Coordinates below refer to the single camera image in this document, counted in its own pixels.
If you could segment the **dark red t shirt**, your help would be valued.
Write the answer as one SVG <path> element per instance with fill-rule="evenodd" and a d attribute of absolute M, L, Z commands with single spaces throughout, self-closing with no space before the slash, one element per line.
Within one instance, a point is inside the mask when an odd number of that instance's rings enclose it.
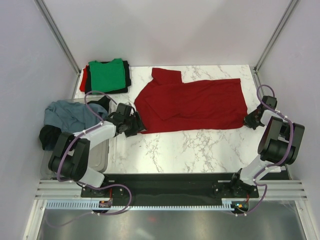
<path fill-rule="evenodd" d="M 243 127 L 248 108 L 239 78 L 184 83 L 180 71 L 163 68 L 151 76 L 134 101 L 145 134 Z"/>

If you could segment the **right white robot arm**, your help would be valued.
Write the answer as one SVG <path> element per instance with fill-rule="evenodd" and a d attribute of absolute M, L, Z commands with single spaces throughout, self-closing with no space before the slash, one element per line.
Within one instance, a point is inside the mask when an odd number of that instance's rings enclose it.
<path fill-rule="evenodd" d="M 244 125 L 255 130 L 265 127 L 256 158 L 234 173 L 229 191 L 234 197 L 253 197 L 256 181 L 277 167 L 291 165 L 297 159 L 305 127 L 292 123 L 276 112 L 277 99 L 263 96 L 260 105 L 244 118 Z"/>

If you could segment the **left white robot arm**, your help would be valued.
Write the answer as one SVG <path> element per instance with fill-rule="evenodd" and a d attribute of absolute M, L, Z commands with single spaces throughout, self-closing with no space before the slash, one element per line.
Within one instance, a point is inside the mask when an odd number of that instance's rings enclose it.
<path fill-rule="evenodd" d="M 48 162 L 48 168 L 61 177 L 92 187 L 99 197 L 106 196 L 110 185 L 105 175 L 89 167 L 90 150 L 120 134 L 126 137 L 135 136 L 146 130 L 140 114 L 134 107 L 119 103 L 116 111 L 98 124 L 75 133 L 60 134 L 53 153 Z"/>

